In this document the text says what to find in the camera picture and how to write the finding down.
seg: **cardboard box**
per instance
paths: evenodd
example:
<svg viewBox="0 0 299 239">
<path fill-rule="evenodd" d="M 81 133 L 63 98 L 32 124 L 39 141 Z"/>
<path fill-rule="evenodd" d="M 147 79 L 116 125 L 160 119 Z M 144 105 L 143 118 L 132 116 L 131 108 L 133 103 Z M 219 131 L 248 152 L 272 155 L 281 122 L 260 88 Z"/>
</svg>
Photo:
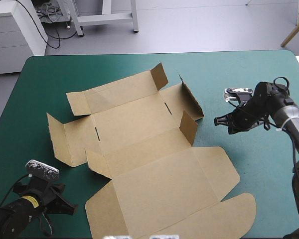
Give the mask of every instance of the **cardboard box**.
<svg viewBox="0 0 299 239">
<path fill-rule="evenodd" d="M 239 175 L 219 147 L 193 148 L 203 111 L 182 83 L 168 83 L 162 64 L 106 85 L 67 93 L 73 114 L 62 124 L 47 114 L 54 154 L 111 178 L 86 203 L 94 239 L 179 234 L 240 238 L 251 227 L 255 200 L 220 201 Z"/>
<path fill-rule="evenodd" d="M 93 158 L 91 169 L 111 178 L 122 173 L 121 167 L 130 170 L 191 147 L 194 120 L 201 119 L 203 111 L 184 82 L 160 91 L 167 83 L 158 64 L 150 71 L 67 93 L 73 114 L 89 116 L 62 124 L 47 114 L 55 157 L 71 167 Z"/>
</svg>

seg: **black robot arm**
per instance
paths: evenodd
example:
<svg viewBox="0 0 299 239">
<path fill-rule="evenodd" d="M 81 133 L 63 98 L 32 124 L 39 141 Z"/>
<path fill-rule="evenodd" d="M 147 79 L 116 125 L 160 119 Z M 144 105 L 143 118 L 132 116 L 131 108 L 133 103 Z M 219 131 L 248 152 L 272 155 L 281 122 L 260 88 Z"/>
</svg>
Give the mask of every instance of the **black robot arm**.
<svg viewBox="0 0 299 239">
<path fill-rule="evenodd" d="M 49 225 L 45 236 L 53 234 L 53 227 L 47 214 L 69 214 L 76 212 L 77 205 L 70 204 L 62 196 L 64 184 L 52 184 L 59 178 L 59 170 L 44 163 L 31 160 L 26 164 L 30 181 L 28 184 L 16 183 L 12 189 L 20 198 L 1 207 L 0 239 L 15 239 L 35 218 L 43 216 Z"/>
<path fill-rule="evenodd" d="M 277 84 L 276 80 L 283 78 L 287 85 Z M 225 99 L 238 101 L 239 105 L 224 116 L 214 120 L 215 125 L 225 125 L 228 133 L 234 134 L 242 131 L 249 131 L 260 125 L 266 130 L 273 125 L 279 130 L 286 132 L 293 142 L 294 176 L 293 192 L 299 213 L 299 160 L 296 161 L 295 149 L 299 154 L 299 107 L 290 98 L 289 82 L 285 77 L 278 77 L 273 83 L 260 82 L 253 91 L 248 88 L 227 88 Z M 286 239 L 299 239 L 299 229 L 294 233 L 285 236 Z"/>
</svg>

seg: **cardboard tab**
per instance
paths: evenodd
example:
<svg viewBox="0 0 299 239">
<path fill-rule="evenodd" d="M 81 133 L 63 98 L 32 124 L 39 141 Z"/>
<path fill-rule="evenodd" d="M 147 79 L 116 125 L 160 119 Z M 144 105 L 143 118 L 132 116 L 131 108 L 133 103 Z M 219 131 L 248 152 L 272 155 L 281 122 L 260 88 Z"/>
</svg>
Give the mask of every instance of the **cardboard tab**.
<svg viewBox="0 0 299 239">
<path fill-rule="evenodd" d="M 204 117 L 198 101 L 184 82 L 161 90 L 159 94 L 168 105 L 176 122 L 180 123 L 183 111 L 186 111 L 194 120 Z"/>
<path fill-rule="evenodd" d="M 87 162 L 85 150 L 101 153 L 92 116 L 62 124 L 47 114 L 54 156 L 71 167 Z"/>
<path fill-rule="evenodd" d="M 161 88 L 167 85 L 167 76 L 161 63 L 159 63 L 157 66 L 151 69 L 150 72 L 157 87 L 157 90 L 160 90 Z"/>
<path fill-rule="evenodd" d="M 70 92 L 66 93 L 66 97 L 71 106 L 73 115 L 75 116 L 85 116 L 90 115 L 91 110 L 86 101 L 84 92 Z"/>
<path fill-rule="evenodd" d="M 107 159 L 99 153 L 85 150 L 86 159 L 88 161 L 89 168 L 105 177 L 112 178 L 111 172 L 107 165 Z"/>
<path fill-rule="evenodd" d="M 129 235 L 113 182 L 105 185 L 85 204 L 86 215 L 94 239 L 109 235 Z"/>
<path fill-rule="evenodd" d="M 67 143 L 64 124 L 57 121 L 50 114 L 46 113 L 49 122 L 49 131 L 53 143 L 54 156 L 60 161 L 72 166 L 72 159 Z"/>
<path fill-rule="evenodd" d="M 184 136 L 187 138 L 190 145 L 193 145 L 196 137 L 198 124 L 189 116 L 189 114 L 186 111 L 183 112 L 183 117 L 181 118 L 179 128 L 183 132 Z"/>
</svg>

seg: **black cable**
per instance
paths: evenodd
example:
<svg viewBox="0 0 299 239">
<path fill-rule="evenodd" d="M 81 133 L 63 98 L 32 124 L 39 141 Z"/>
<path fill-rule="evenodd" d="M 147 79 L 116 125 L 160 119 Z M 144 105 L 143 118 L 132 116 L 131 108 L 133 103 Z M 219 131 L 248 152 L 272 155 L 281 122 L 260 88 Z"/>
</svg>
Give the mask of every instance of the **black cable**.
<svg viewBox="0 0 299 239">
<path fill-rule="evenodd" d="M 58 37 L 52 36 L 49 33 L 46 32 L 46 34 L 54 39 L 59 39 Z M 60 37 L 61 40 L 65 40 L 65 39 L 70 39 L 71 37 L 75 36 L 76 32 L 73 33 L 73 35 L 68 36 L 68 37 Z"/>
<path fill-rule="evenodd" d="M 44 39 L 44 37 L 42 36 L 42 34 L 41 34 L 41 32 L 40 32 L 38 26 L 36 25 L 36 23 L 35 23 L 35 21 L 34 21 L 32 15 L 31 15 L 30 12 L 28 11 L 28 9 L 27 9 L 27 8 L 26 8 L 26 7 L 25 7 L 19 0 L 15 0 L 15 1 L 17 1 L 17 2 L 18 2 L 18 3 L 19 3 L 19 4 L 26 10 L 26 12 L 29 14 L 29 16 L 31 17 L 31 20 L 33 21 L 33 23 L 34 23 L 36 29 L 38 30 L 38 32 L 39 32 L 41 38 L 43 39 L 43 41 L 44 41 L 49 47 L 51 47 L 51 48 L 53 48 L 53 49 L 58 49 L 58 48 L 60 48 L 60 46 L 61 46 L 61 39 L 60 39 L 60 35 L 59 35 L 58 30 L 56 29 L 56 33 L 57 33 L 58 38 L 59 38 L 59 45 L 58 45 L 57 47 L 54 47 L 54 46 L 51 46 L 51 45 Z"/>
<path fill-rule="evenodd" d="M 51 237 L 54 234 L 54 227 L 53 227 L 53 224 L 52 224 L 52 222 L 50 220 L 50 217 L 45 212 L 46 212 L 46 209 L 44 210 L 44 212 L 42 212 L 42 216 L 44 217 L 44 219 L 46 220 L 46 223 L 49 226 L 50 233 L 44 228 L 44 225 L 42 223 L 42 218 L 40 216 L 35 217 L 35 219 L 38 218 L 38 220 L 39 220 L 41 232 L 46 237 Z"/>
<path fill-rule="evenodd" d="M 3 198 L 3 200 L 0 203 L 0 207 L 3 205 L 3 203 L 5 202 L 6 198 L 8 197 L 9 193 L 11 192 L 11 190 L 14 188 L 14 186 L 20 182 L 23 178 L 26 178 L 28 176 L 28 174 L 22 176 L 21 178 L 19 178 L 9 189 L 9 191 L 6 193 L 5 197 Z"/>
<path fill-rule="evenodd" d="M 39 12 L 39 11 L 37 11 L 36 13 L 41 14 L 40 18 L 42 18 L 42 17 L 49 17 L 48 15 L 46 15 L 46 14 L 44 14 L 44 13 L 42 13 L 42 12 Z M 75 36 L 76 31 L 75 31 L 71 36 L 67 36 L 67 37 L 55 37 L 55 36 L 50 35 L 50 34 L 47 33 L 47 32 L 46 32 L 46 34 L 47 34 L 48 36 L 54 38 L 54 39 L 65 40 L 65 39 L 70 39 L 71 37 Z"/>
</svg>

